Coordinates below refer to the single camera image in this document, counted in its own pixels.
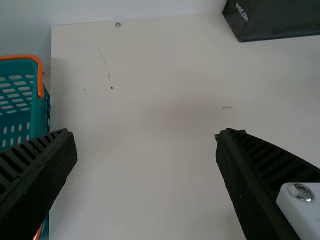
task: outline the pencil mark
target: pencil mark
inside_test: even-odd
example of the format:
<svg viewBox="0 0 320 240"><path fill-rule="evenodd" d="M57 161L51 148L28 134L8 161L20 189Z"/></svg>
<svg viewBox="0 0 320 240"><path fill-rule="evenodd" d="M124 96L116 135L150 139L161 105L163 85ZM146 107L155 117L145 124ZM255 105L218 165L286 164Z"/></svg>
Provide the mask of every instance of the pencil mark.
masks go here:
<svg viewBox="0 0 320 240"><path fill-rule="evenodd" d="M101 57L102 57L102 59L103 59L103 61L104 61L104 65L105 65L105 68L106 68L107 71L108 71L108 77L109 77L109 79L110 79L110 71L109 71L109 68L108 68L108 66L107 66L107 64L106 64L106 60L105 60L105 58L104 58L104 55L102 54L102 52L100 51L99 48L96 48L96 49L99 51L99 53L100 53L100 55L101 55Z"/></svg>

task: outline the black bag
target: black bag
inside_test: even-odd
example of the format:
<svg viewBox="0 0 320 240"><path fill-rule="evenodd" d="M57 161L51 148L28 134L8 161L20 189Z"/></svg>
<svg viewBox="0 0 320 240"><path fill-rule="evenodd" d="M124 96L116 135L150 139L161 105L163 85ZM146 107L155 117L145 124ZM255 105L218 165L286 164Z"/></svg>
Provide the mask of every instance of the black bag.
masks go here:
<svg viewBox="0 0 320 240"><path fill-rule="evenodd" d="M239 42L320 35L320 0L227 0L222 14Z"/></svg>

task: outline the metal screw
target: metal screw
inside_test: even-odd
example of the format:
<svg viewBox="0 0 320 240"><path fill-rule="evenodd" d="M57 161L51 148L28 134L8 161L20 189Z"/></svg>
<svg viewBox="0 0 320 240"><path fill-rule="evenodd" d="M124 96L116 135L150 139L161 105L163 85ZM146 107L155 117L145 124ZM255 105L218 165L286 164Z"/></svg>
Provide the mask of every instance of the metal screw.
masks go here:
<svg viewBox="0 0 320 240"><path fill-rule="evenodd" d="M311 202L315 199L312 191L301 183L290 183L288 185L288 191L292 196L301 201Z"/></svg>

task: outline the white wall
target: white wall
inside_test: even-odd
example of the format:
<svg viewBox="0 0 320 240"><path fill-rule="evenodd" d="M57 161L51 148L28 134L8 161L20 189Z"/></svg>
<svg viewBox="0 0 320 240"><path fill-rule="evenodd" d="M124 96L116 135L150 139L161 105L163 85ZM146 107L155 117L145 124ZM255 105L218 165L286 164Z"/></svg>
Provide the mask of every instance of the white wall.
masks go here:
<svg viewBox="0 0 320 240"><path fill-rule="evenodd" d="M0 55L30 53L50 65L51 25L220 12L225 0L2 0Z"/></svg>
<svg viewBox="0 0 320 240"><path fill-rule="evenodd" d="M50 240L245 240L214 134L320 167L319 42L239 43L220 13L53 27L51 130L73 132L78 162Z"/></svg>

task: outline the white table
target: white table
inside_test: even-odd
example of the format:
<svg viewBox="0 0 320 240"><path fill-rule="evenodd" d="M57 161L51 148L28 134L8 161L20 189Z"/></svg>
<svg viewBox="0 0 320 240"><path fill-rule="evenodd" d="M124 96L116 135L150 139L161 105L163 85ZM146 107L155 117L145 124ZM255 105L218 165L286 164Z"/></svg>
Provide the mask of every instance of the white table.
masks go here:
<svg viewBox="0 0 320 240"><path fill-rule="evenodd" d="M50 240L244 240L214 134L320 167L319 43L239 43L220 14L53 26L51 130L73 132L78 163Z"/></svg>

